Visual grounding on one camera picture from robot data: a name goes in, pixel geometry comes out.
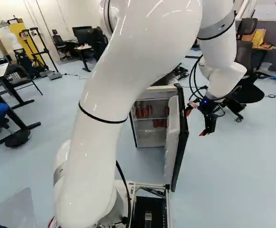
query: black stripe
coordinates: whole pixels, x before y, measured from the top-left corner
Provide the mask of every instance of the black stripe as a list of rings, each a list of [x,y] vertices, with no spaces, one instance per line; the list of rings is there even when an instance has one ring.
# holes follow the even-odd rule
[[[98,117],[96,117],[96,116],[93,116],[92,114],[89,114],[87,111],[85,111],[85,110],[81,107],[80,102],[78,103],[78,105],[79,105],[80,110],[81,110],[84,114],[86,114],[88,117],[90,117],[90,118],[92,118],[92,119],[94,119],[94,120],[97,120],[97,121],[106,123],[106,124],[121,124],[121,123],[126,122],[126,120],[127,120],[127,118],[126,118],[125,120],[121,120],[121,121],[103,120],[103,119],[100,119],[100,118],[98,118]]]
[[[235,22],[235,17],[234,17],[234,20],[233,20],[232,24],[226,30],[224,30],[223,32],[219,33],[218,35],[215,35],[215,36],[210,37],[210,38],[199,38],[199,37],[197,37],[197,39],[199,39],[199,40],[210,40],[210,39],[215,39],[217,37],[220,37],[222,34],[226,33],[232,27],[232,25],[234,24],[234,22]]]
[[[114,30],[113,30],[113,28],[112,28],[112,26],[111,26],[111,23],[110,23],[110,0],[108,0],[108,21],[109,21],[110,30],[111,30],[111,32],[113,33]]]

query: mini fridge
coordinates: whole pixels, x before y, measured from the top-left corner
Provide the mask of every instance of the mini fridge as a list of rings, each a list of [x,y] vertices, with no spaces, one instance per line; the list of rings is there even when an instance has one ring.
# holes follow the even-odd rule
[[[165,151],[164,179],[174,191],[189,135],[182,87],[178,83],[149,87],[129,117],[136,147]]]

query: light blue floor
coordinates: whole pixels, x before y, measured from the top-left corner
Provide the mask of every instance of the light blue floor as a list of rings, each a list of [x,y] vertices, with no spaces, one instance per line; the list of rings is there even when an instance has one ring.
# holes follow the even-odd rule
[[[195,60],[184,59],[191,69]],[[31,139],[18,149],[0,145],[0,202],[30,187],[38,228],[47,226],[53,216],[53,163],[61,143],[70,138],[78,100],[91,73],[81,70],[82,62],[59,66],[64,76],[36,83],[44,93],[33,87],[19,90],[24,100],[35,99],[16,110],[26,123],[41,121],[32,130]],[[205,80],[198,71],[199,85]],[[181,82],[188,85],[187,79]],[[270,80],[257,82],[266,94],[276,94]],[[184,89],[185,96],[190,90]],[[10,104],[17,102],[4,95]],[[198,111],[189,117],[190,137],[186,147],[176,193],[172,198],[175,228],[272,228],[276,227],[276,98],[249,105],[242,123],[236,123],[229,112],[219,118],[216,132],[199,137],[203,117]],[[16,130],[14,123],[11,129]],[[6,130],[0,138],[8,134]],[[163,181],[162,150],[138,151],[129,121],[119,141],[118,160],[126,178],[133,181]]]

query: white robotic arm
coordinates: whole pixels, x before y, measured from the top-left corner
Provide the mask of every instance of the white robotic arm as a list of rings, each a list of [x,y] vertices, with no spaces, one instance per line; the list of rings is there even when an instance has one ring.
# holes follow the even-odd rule
[[[210,38],[215,31],[207,32],[208,27],[234,17],[232,2],[102,1],[102,29],[111,39],[83,91],[71,143],[62,146],[55,166],[55,217],[62,228],[90,227],[114,208],[119,198],[114,187],[117,142],[133,103],[181,62],[199,28],[200,38]],[[245,73],[233,63],[235,27],[227,28],[201,43],[214,97],[227,94]]]

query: computer monitor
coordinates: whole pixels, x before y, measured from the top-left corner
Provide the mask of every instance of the computer monitor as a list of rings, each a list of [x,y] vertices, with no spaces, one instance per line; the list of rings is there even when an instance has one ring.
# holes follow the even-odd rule
[[[76,34],[78,30],[85,30],[85,29],[91,29],[91,28],[92,28],[91,26],[72,27],[75,37],[77,37]]]
[[[95,40],[94,28],[79,29],[74,33],[78,39],[79,45],[88,44],[93,46]]]

